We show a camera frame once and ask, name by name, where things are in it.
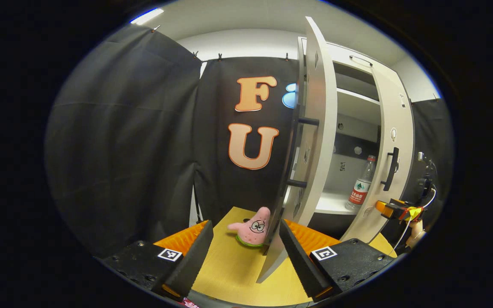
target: cabinet door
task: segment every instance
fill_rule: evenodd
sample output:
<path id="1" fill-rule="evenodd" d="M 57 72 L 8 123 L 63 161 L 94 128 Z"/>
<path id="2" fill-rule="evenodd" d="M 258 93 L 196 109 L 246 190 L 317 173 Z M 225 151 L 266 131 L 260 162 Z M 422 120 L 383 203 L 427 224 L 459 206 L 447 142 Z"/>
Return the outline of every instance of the cabinet door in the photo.
<path id="1" fill-rule="evenodd" d="M 327 43 L 311 17 L 306 17 L 306 36 L 306 101 L 304 104 L 298 103 L 296 107 L 303 108 L 304 112 L 300 115 L 317 119 L 319 124 L 300 124 L 303 127 L 301 136 L 298 136 L 300 148 L 293 180 L 306 182 L 307 186 L 290 187 L 282 213 L 282 218 L 305 226 L 315 212 L 327 179 L 334 149 L 337 114 L 334 65 L 327 50 Z M 303 55 L 301 41 L 298 48 L 300 58 Z M 268 278 L 288 256 L 279 236 L 279 219 L 273 221 L 277 224 L 277 228 L 268 248 L 258 283 Z"/>
<path id="2" fill-rule="evenodd" d="M 406 91 L 396 72 L 374 62 L 371 67 L 381 105 L 381 141 L 376 172 L 366 199 L 352 224 L 340 240 L 358 238 L 370 242 L 385 226 L 387 219 L 374 210 L 378 200 L 389 202 L 399 199 L 406 186 L 410 165 L 413 160 L 413 118 Z M 394 148 L 398 148 L 398 168 L 391 169 Z M 389 190 L 385 191 L 382 181 L 387 181 L 394 172 Z"/>

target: drawer handle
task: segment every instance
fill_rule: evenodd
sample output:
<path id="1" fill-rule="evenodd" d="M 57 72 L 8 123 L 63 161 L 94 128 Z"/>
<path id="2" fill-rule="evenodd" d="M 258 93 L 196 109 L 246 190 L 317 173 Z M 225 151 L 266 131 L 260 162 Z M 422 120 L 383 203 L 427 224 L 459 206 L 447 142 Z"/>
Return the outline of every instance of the drawer handle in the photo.
<path id="1" fill-rule="evenodd" d="M 383 191 L 389 191 L 389 187 L 391 187 L 391 183 L 393 182 L 393 177 L 395 176 L 395 172 L 399 168 L 399 148 L 393 148 L 393 153 L 388 153 L 388 155 L 392 155 L 391 166 L 389 166 L 389 173 L 387 174 L 387 181 L 381 181 L 384 184 Z"/>
<path id="2" fill-rule="evenodd" d="M 366 62 L 368 62 L 368 64 L 370 64 L 370 66 L 372 66 L 372 63 L 370 63 L 370 61 L 368 61 L 368 60 L 364 60 L 364 59 L 359 58 L 359 57 L 357 57 L 357 56 L 350 55 L 350 59 L 351 59 L 351 60 L 353 60 L 353 57 L 358 58 L 358 59 L 360 59 L 360 60 L 362 60 L 362 61 L 366 61 Z"/>

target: blue shape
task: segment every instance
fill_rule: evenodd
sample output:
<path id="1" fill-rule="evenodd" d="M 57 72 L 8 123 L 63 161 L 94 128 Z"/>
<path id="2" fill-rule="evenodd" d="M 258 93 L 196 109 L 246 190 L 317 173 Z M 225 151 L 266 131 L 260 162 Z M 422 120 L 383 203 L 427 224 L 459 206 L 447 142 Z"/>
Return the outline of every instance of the blue shape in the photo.
<path id="1" fill-rule="evenodd" d="M 296 84 L 295 83 L 291 83 L 288 86 L 286 86 L 286 91 L 288 91 L 288 92 L 295 92 L 296 91 Z"/>
<path id="2" fill-rule="evenodd" d="M 296 106 L 296 84 L 291 83 L 288 86 L 286 86 L 286 91 L 290 93 L 286 93 L 285 95 L 282 96 L 282 104 L 285 105 L 285 107 L 294 109 Z"/>

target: yellow floor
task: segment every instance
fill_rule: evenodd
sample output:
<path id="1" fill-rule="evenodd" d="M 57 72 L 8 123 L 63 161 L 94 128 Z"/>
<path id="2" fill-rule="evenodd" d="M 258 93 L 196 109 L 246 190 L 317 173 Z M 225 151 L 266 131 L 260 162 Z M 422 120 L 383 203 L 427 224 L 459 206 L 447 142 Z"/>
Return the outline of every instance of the yellow floor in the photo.
<path id="1" fill-rule="evenodd" d="M 260 248 L 241 245 L 227 225 L 251 218 L 255 212 L 233 207 L 214 227 L 214 238 L 192 289 L 206 296 L 235 304 L 285 306 L 311 301 L 294 271 L 290 259 L 262 283 L 256 283 L 266 256 Z M 391 245 L 381 235 L 370 245 L 389 253 Z"/>

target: pink plush toy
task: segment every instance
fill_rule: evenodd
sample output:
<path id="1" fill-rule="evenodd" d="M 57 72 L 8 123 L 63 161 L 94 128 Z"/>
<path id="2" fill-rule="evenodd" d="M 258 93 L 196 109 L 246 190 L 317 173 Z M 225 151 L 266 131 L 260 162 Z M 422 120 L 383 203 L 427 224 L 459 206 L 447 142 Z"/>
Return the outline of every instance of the pink plush toy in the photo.
<path id="1" fill-rule="evenodd" d="M 261 207 L 248 222 L 235 222 L 227 226 L 229 230 L 237 230 L 237 240 L 246 246 L 260 247 L 264 244 L 270 222 L 270 209 Z"/>

